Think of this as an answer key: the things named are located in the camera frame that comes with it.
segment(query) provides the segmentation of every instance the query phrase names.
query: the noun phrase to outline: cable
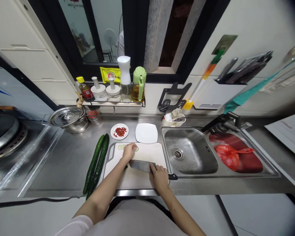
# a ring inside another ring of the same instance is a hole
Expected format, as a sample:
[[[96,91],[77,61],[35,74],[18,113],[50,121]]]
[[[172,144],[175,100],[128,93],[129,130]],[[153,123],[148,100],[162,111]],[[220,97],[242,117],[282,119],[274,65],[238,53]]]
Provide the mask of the cable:
[[[65,198],[65,199],[36,198],[36,199],[33,199],[33,200],[27,200],[27,201],[3,202],[3,203],[0,203],[0,208],[3,208],[3,207],[11,207],[11,206],[12,207],[14,207],[14,206],[22,206],[22,205],[32,204],[32,203],[36,203],[36,202],[40,202],[40,201],[46,201],[46,202],[65,202],[67,200],[70,200],[71,198],[78,198],[78,199],[80,199],[80,197],[78,197],[78,196],[73,196],[73,197],[69,197],[69,198]]]
[[[118,33],[118,46],[117,46],[117,58],[119,57],[119,40],[120,40],[120,25],[121,25],[121,18],[122,18],[122,13],[121,13],[121,17],[120,17],[120,21],[119,21],[119,33]]]

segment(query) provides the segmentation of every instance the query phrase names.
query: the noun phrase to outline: hand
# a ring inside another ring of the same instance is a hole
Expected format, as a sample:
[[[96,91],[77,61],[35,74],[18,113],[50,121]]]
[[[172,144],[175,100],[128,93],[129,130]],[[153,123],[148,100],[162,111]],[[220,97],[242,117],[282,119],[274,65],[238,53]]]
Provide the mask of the hand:
[[[168,186],[168,172],[163,166],[156,165],[156,168],[150,163],[153,172],[153,183],[157,192],[162,196],[166,192],[171,191]]]
[[[134,156],[134,151],[137,148],[137,145],[135,143],[127,144],[124,147],[124,153],[122,154],[122,160],[124,160],[126,163],[128,163]]]

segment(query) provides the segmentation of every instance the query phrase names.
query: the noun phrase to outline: green cucumber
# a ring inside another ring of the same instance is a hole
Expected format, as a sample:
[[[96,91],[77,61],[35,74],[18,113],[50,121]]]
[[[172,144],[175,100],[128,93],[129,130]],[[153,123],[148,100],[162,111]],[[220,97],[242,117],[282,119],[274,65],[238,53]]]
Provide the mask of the green cucumber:
[[[103,134],[97,142],[97,145],[96,145],[96,148],[94,151],[94,155],[91,160],[91,164],[89,165],[89,168],[88,168],[88,173],[86,174],[86,180],[85,180],[85,184],[84,184],[83,194],[86,194],[88,191],[89,183],[90,183],[90,181],[93,177],[94,171],[95,171],[98,155],[99,155],[99,152],[102,148],[104,137],[105,137],[105,135]]]
[[[86,196],[86,199],[89,198],[89,196],[93,193],[96,185],[98,184],[99,177],[101,176],[101,172],[102,172],[103,165],[105,162],[105,156],[106,156],[106,153],[108,150],[108,144],[109,144],[109,135],[106,134],[104,137],[104,140],[103,140],[103,147],[101,150],[101,154],[99,155],[98,163],[97,163],[94,175],[93,175],[92,180],[89,185],[88,194]]]

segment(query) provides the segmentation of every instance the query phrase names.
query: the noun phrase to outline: person's left hand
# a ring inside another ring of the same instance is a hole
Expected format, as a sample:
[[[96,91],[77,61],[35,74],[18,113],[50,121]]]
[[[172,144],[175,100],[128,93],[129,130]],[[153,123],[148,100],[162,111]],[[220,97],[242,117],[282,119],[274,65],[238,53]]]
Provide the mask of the person's left hand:
[[[122,154],[122,160],[124,160],[126,163],[128,163],[134,156],[134,151],[137,148],[137,145],[135,143],[127,144],[124,147],[124,153]]]

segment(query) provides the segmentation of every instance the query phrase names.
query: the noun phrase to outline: teal cloth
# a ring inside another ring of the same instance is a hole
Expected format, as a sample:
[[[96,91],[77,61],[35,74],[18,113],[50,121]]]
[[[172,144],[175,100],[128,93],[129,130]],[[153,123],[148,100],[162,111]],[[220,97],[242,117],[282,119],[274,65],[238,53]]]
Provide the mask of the teal cloth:
[[[251,98],[256,92],[258,92],[263,86],[265,86],[271,79],[273,79],[278,73],[280,73],[282,70],[284,70],[293,62],[294,61],[291,61],[275,74],[267,77],[266,79],[264,79],[263,81],[261,81],[260,83],[252,87],[251,89],[239,94],[238,96],[234,97],[230,102],[226,103],[224,114],[226,114],[229,111],[234,111],[237,107],[242,106],[249,98]]]

